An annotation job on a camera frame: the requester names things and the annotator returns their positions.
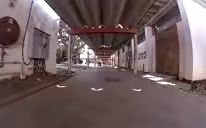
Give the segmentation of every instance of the building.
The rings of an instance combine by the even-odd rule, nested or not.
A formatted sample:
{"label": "building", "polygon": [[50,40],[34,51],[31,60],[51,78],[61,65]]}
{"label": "building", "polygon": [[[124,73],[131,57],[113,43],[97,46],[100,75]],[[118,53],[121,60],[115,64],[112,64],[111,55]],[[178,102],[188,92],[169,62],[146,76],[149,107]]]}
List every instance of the building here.
{"label": "building", "polygon": [[16,43],[4,48],[0,45],[0,79],[14,74],[33,73],[34,58],[39,58],[36,55],[39,53],[35,53],[38,49],[34,43],[36,39],[34,33],[48,37],[47,41],[43,41],[47,42],[43,46],[46,48],[44,55],[46,71],[56,73],[55,48],[59,17],[54,13],[44,0],[0,0],[0,18],[11,17],[20,27],[20,35]]}
{"label": "building", "polygon": [[[176,75],[189,81],[205,80],[206,2],[177,0],[169,7],[172,5],[159,11],[156,16],[160,18],[138,36],[138,71]],[[120,67],[134,68],[129,54],[131,45],[128,42],[115,52]]]}

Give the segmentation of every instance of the sunlight patch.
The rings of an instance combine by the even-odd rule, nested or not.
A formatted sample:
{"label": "sunlight patch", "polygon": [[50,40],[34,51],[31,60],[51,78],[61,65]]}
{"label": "sunlight patch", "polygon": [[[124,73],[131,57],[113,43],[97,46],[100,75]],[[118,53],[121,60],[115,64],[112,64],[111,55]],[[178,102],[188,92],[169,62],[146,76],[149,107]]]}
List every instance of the sunlight patch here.
{"label": "sunlight patch", "polygon": [[152,76],[152,75],[144,75],[143,78],[153,78],[155,76]]}
{"label": "sunlight patch", "polygon": [[150,80],[153,80],[153,81],[160,81],[160,80],[163,80],[164,78],[161,78],[161,77],[153,77],[153,78],[148,78]]}
{"label": "sunlight patch", "polygon": [[175,86],[176,84],[174,83],[170,83],[170,82],[166,82],[166,81],[161,81],[161,82],[157,82],[158,84],[162,84],[162,85],[171,85],[171,86]]}

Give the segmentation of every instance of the road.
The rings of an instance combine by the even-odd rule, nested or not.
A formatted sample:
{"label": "road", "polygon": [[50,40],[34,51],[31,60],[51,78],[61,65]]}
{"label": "road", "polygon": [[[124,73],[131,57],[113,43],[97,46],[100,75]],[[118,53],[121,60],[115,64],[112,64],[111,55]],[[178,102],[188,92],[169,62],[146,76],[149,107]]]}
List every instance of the road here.
{"label": "road", "polygon": [[206,128],[206,99],[117,69],[79,75],[0,109],[1,128]]}

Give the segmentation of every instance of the white wall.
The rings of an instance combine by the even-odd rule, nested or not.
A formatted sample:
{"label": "white wall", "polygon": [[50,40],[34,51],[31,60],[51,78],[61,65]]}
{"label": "white wall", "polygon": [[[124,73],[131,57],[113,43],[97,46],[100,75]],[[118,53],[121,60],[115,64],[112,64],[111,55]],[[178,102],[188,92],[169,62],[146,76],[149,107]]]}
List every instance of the white wall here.
{"label": "white wall", "polygon": [[188,80],[206,79],[206,9],[192,0],[178,3],[182,16],[178,29],[185,33],[180,37],[184,38],[181,74]]}
{"label": "white wall", "polygon": [[[156,54],[155,54],[155,36],[151,27],[145,28],[146,40],[137,46],[137,68],[138,71],[155,72]],[[146,59],[140,57],[141,53],[146,52]]]}
{"label": "white wall", "polygon": [[[8,0],[0,0],[0,18],[4,16],[10,16],[17,20],[19,23],[21,32],[19,40],[16,44],[9,46],[9,49],[6,49],[7,55],[4,56],[4,61],[19,61],[22,62],[21,42],[23,41],[23,34],[25,31],[25,26],[27,23],[29,10],[31,6],[31,0],[17,0],[15,8],[8,7]],[[50,37],[50,56],[46,61],[47,71],[51,73],[56,73],[56,56],[55,56],[55,47],[57,36],[56,33],[58,31],[58,24],[56,20],[51,17],[40,4],[38,4],[40,0],[35,0],[34,7],[32,11],[32,17],[30,21],[30,25],[28,28],[28,33],[25,41],[25,58],[28,58],[28,53],[30,49],[28,49],[28,45],[30,46],[32,42],[33,28],[36,27],[41,29],[42,31],[51,35]],[[10,65],[6,64],[3,68],[0,68],[1,74],[9,74],[9,73],[18,73],[21,71],[20,65]],[[24,71],[26,74],[32,73],[32,64],[24,67]]]}

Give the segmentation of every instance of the green tree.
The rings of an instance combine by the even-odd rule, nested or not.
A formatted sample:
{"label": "green tree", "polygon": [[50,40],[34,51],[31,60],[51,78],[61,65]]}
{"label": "green tree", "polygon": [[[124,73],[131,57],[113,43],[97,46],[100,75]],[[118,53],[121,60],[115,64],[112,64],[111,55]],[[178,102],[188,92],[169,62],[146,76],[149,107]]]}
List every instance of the green tree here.
{"label": "green tree", "polygon": [[[58,31],[58,42],[57,42],[57,59],[67,57],[68,41],[70,27],[65,24],[63,20],[59,22],[59,31]],[[81,49],[84,48],[85,42],[81,40],[79,36],[73,36],[71,44],[71,53],[73,55],[79,55]]]}

